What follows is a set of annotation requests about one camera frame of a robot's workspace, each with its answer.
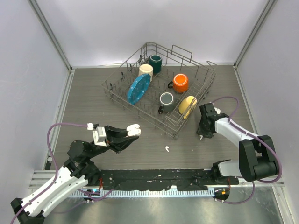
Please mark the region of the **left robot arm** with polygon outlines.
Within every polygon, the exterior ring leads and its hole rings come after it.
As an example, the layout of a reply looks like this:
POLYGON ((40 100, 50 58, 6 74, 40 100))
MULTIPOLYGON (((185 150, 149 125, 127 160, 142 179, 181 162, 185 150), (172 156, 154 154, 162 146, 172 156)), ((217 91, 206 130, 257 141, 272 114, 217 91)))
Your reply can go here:
POLYGON ((92 142, 75 140, 70 144, 68 160, 62 167, 55 165, 55 174, 34 193, 11 202, 14 211, 13 223, 42 224, 45 218, 73 192, 84 186, 95 186, 101 171, 91 158, 108 150, 120 153, 141 135, 139 124, 126 128, 99 126, 87 123, 82 126, 92 132, 92 142))

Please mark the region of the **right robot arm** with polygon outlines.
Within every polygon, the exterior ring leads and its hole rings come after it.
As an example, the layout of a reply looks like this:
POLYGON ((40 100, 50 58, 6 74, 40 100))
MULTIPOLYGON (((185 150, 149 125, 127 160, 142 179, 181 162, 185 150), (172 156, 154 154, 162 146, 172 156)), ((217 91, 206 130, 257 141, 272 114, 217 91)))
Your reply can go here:
POLYGON ((220 113, 212 103, 199 107, 201 119, 197 135, 213 138, 220 134, 238 148, 238 160, 223 160, 212 166, 211 179, 224 183, 229 176, 241 177, 248 182, 282 174, 273 141, 270 136, 259 136, 236 124, 227 114, 220 113))

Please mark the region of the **white earbud case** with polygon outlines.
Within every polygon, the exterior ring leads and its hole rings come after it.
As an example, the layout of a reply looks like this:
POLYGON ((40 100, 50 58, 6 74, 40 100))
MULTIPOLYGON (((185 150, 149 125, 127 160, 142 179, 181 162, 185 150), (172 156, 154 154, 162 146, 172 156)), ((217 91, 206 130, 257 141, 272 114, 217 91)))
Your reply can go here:
POLYGON ((127 131, 127 136, 132 137, 132 136, 140 136, 141 135, 141 129, 139 124, 132 124, 129 125, 126 128, 127 131))

